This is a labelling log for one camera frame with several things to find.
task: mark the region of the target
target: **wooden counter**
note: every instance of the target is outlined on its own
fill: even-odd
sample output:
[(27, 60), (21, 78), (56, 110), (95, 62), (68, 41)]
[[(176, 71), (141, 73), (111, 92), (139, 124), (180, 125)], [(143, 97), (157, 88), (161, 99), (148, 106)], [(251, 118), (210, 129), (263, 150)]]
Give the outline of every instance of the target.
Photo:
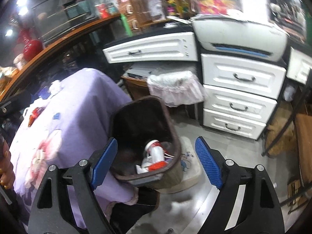
[(12, 78), (12, 80), (5, 87), (4, 91), (2, 91), (2, 93), (0, 94), (0, 102), (13, 95), (14, 91), (18, 88), (19, 83), (24, 78), (26, 78), (26, 76), (28, 76), (33, 71), (33, 69), (42, 64), (46, 59), (48, 59), (49, 57), (51, 57), (51, 55), (59, 51), (62, 47), (85, 34), (88, 34), (90, 32), (99, 29), (100, 27), (116, 20), (119, 17), (120, 14), (112, 15), (104, 19), (98, 19), (77, 29), (72, 29), (70, 33), (66, 34), (65, 36), (55, 41), (54, 43), (47, 46), (39, 54), (37, 54), (30, 62), (28, 62), (18, 74), (16, 74)]

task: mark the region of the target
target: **black drawer handle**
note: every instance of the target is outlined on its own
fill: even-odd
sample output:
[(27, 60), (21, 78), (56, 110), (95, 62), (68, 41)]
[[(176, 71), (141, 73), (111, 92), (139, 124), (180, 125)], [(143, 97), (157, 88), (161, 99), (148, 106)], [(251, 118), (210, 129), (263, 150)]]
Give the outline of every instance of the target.
[(241, 112), (245, 112), (248, 110), (248, 106), (245, 106), (245, 110), (244, 109), (239, 109), (239, 108), (235, 108), (233, 107), (233, 103), (230, 103), (230, 107), (235, 110), (235, 111), (241, 111)]
[(255, 81), (255, 77), (253, 76), (251, 79), (247, 79), (247, 78), (239, 78), (238, 75), (236, 73), (233, 74), (233, 76), (240, 81), (243, 82), (254, 82)]
[(237, 129), (231, 129), (231, 128), (228, 127), (228, 124), (227, 124), (227, 123), (225, 123), (225, 127), (226, 127), (228, 130), (232, 130), (232, 131), (239, 131), (239, 130), (241, 130), (241, 127), (238, 127)]
[(134, 54), (140, 54), (142, 51), (141, 50), (138, 50), (136, 52), (128, 52), (128, 54), (130, 55), (134, 55)]

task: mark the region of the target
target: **purple cloth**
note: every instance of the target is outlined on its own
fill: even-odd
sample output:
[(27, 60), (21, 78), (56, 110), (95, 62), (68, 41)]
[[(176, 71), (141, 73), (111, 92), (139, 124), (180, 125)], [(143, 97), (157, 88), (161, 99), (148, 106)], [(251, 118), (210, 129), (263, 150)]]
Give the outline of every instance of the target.
[[(25, 176), (34, 150), (41, 142), (42, 131), (51, 133), (60, 130), (61, 134), (60, 148), (56, 157), (47, 161), (48, 166), (71, 167), (106, 145), (110, 116), (131, 101), (108, 76), (95, 69), (84, 68), (64, 79), (61, 85), (62, 90), (50, 100), (31, 127), (27, 127), (28, 120), (22, 122), (10, 147), (16, 175), (14, 189), (28, 212), (36, 190), (34, 187), (25, 188)], [(72, 187), (69, 195), (77, 225), (84, 227)], [(113, 205), (110, 202), (133, 202), (135, 192), (132, 186), (119, 183), (108, 172), (103, 184), (95, 190), (95, 195), (109, 218)]]

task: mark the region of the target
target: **green bottle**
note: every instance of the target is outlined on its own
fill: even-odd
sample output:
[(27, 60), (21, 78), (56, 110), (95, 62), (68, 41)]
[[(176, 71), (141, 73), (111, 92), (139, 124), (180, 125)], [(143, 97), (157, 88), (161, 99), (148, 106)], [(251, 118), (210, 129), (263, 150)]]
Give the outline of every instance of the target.
[(121, 14), (120, 17), (121, 17), (121, 21), (122, 21), (122, 23), (123, 23), (123, 25), (124, 25), (124, 29), (126, 30), (127, 35), (128, 35), (129, 37), (131, 37), (131, 36), (132, 36), (132, 32), (131, 32), (130, 27), (129, 27), (129, 25), (128, 25), (127, 18), (125, 17), (124, 14)]

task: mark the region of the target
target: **gray floor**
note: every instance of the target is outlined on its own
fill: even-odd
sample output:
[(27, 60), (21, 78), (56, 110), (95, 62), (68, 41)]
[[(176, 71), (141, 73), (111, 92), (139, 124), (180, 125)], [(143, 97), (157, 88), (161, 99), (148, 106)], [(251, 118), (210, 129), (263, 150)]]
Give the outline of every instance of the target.
[[(229, 133), (204, 129), (198, 122), (183, 116), (174, 116), (173, 122), (179, 136), (188, 137), (193, 146), (198, 136), (203, 136), (208, 145), (221, 152), (225, 159), (232, 159), (238, 165), (254, 168), (262, 164), (273, 183), (280, 201), (287, 198), (287, 182), (297, 171), (297, 156), (294, 152), (282, 153), (275, 159), (262, 157), (262, 141), (254, 141)], [(244, 195), (240, 186), (238, 196), (227, 228), (235, 226)], [(200, 181), (193, 187), (175, 194), (161, 194), (159, 208), (143, 216), (128, 234), (165, 234), (170, 228), (176, 234), (197, 233), (207, 218), (218, 190), (213, 187), (202, 172)], [(301, 211), (288, 215), (289, 208), (282, 208), (285, 230), (297, 219)]]

